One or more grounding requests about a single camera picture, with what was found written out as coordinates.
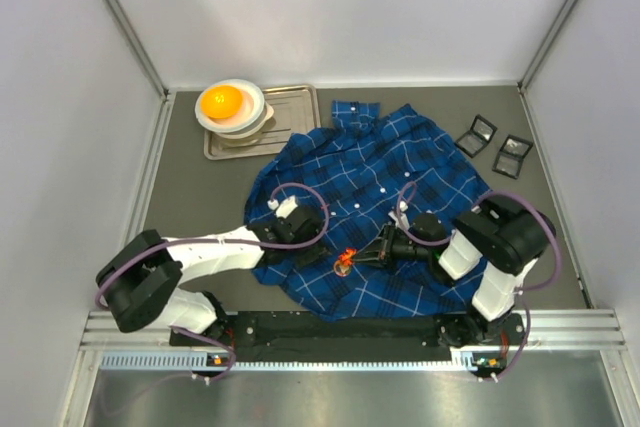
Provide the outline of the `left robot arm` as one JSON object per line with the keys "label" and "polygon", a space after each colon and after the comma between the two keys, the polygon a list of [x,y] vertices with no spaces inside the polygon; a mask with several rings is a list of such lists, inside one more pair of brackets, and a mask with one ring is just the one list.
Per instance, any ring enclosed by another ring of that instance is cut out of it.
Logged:
{"label": "left robot arm", "polygon": [[220,301],[182,285],[231,270],[313,262],[324,253],[325,224],[319,209],[289,197],[273,217],[223,234],[164,239],[157,230],[146,230],[99,271],[99,299],[122,333],[159,322],[178,335],[219,340],[229,329]]}

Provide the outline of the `orange maple leaf brooch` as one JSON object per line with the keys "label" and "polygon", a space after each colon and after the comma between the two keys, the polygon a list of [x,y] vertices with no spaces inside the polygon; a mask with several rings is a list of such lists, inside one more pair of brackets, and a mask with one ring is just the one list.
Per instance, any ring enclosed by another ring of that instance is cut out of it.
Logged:
{"label": "orange maple leaf brooch", "polygon": [[339,257],[338,263],[342,268],[351,268],[354,264],[354,256],[356,255],[357,250],[354,248],[347,248]]}

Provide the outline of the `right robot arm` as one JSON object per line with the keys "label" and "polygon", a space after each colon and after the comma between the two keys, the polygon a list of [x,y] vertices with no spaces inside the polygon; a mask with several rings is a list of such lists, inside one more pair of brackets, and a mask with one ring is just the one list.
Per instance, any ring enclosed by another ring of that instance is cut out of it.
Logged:
{"label": "right robot arm", "polygon": [[466,311],[435,318],[439,343],[463,347],[502,334],[526,276],[547,248],[559,252],[552,221],[513,198],[496,195],[456,217],[451,232],[431,212],[413,221],[402,216],[385,224],[351,262],[393,272],[400,261],[418,261],[448,286],[484,262]]}

